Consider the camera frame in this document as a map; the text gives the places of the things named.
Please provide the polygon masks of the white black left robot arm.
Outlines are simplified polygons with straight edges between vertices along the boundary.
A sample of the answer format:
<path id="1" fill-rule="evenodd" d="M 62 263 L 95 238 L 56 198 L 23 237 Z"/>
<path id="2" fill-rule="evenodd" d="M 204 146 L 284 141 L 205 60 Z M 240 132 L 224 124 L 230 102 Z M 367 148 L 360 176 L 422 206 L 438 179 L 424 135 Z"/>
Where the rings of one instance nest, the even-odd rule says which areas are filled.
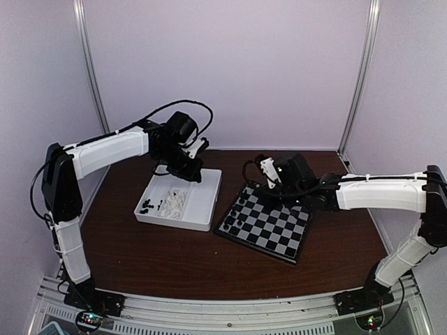
<path id="1" fill-rule="evenodd" d="M 120 130 L 77 144 L 51 144 L 47 149 L 41 192 L 46 213 L 43 219 L 54 239 L 54 248 L 66 270 L 74 300 L 86 310 L 95 309 L 100 294 L 85 256 L 80 231 L 83 201 L 79 181 L 87 175 L 134 156 L 150 155 L 164 162 L 167 172 L 190 182 L 201 182 L 203 161 L 199 154 L 209 146 L 197 123 L 175 112 L 158 124 L 141 119 Z"/>

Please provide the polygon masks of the black silver chessboard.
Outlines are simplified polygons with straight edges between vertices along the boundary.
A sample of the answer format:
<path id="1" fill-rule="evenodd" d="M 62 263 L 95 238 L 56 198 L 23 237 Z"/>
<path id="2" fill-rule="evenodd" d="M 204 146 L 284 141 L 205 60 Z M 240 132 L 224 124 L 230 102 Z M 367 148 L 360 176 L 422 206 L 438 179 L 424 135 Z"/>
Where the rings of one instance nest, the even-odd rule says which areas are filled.
<path id="1" fill-rule="evenodd" d="M 243 204 L 239 204 L 238 200 L 244 190 L 249 197 L 244 199 Z M 232 209 L 237 211 L 236 216 L 231 216 Z M 231 229 L 224 230 L 227 217 L 235 219 L 230 226 L 240 229 L 237 235 L 231 234 Z M 243 224 L 237 226 L 237 220 L 243 221 Z M 214 233 L 236 244 L 296 265 L 311 221 L 312 213 L 301 206 L 272 211 L 266 209 L 258 202 L 255 188 L 245 184 L 215 227 Z"/>

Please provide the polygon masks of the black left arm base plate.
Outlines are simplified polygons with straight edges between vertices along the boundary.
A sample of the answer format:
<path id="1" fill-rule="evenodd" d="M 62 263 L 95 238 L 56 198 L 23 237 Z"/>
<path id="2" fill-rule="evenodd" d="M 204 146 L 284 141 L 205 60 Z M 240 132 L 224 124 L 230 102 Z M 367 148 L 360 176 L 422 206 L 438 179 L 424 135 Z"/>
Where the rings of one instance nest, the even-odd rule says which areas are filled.
<path id="1" fill-rule="evenodd" d="M 119 317 L 124 307 L 125 296 L 117 293 L 96 291 L 92 302 L 86 304 L 74 292 L 64 297 L 64 303 L 82 310 L 93 311 L 96 314 Z"/>

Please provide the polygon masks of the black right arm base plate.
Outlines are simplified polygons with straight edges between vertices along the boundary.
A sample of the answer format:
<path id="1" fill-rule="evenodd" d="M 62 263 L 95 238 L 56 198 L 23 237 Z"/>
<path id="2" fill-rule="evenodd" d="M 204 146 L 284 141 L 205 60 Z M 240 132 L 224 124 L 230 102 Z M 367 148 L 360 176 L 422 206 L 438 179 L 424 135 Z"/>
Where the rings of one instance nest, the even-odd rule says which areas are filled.
<path id="1" fill-rule="evenodd" d="M 337 293 L 334 296 L 334 302 L 338 315 L 348 315 L 390 304 L 394 302 L 394 297 L 390 292 L 383 293 L 361 288 Z"/>

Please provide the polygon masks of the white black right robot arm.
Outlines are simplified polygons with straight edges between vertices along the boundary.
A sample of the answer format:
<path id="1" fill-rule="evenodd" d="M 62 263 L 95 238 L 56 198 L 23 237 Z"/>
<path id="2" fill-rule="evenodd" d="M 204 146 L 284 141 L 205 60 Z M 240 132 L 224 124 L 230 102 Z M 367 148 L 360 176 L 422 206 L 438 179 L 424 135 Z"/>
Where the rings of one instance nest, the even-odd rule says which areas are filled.
<path id="1" fill-rule="evenodd" d="M 374 307 L 403 274 L 446 247 L 446 179 L 436 165 L 413 174 L 316 177 L 301 154 L 278 160 L 260 155 L 255 164 L 267 179 L 257 190 L 268 200 L 320 211 L 390 209 L 420 215 L 409 237 L 372 268 L 358 293 L 362 307 Z"/>

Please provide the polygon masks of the white compartment tray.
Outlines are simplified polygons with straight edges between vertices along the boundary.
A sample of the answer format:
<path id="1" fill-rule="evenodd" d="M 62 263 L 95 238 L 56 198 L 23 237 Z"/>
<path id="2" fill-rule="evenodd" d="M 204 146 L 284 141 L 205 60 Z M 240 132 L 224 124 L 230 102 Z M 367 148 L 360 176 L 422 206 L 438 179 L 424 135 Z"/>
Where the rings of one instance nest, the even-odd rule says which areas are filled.
<path id="1" fill-rule="evenodd" d="M 202 181 L 189 182 L 156 168 L 133 213 L 137 221 L 202 232 L 210 231 L 222 171 L 203 168 Z"/>

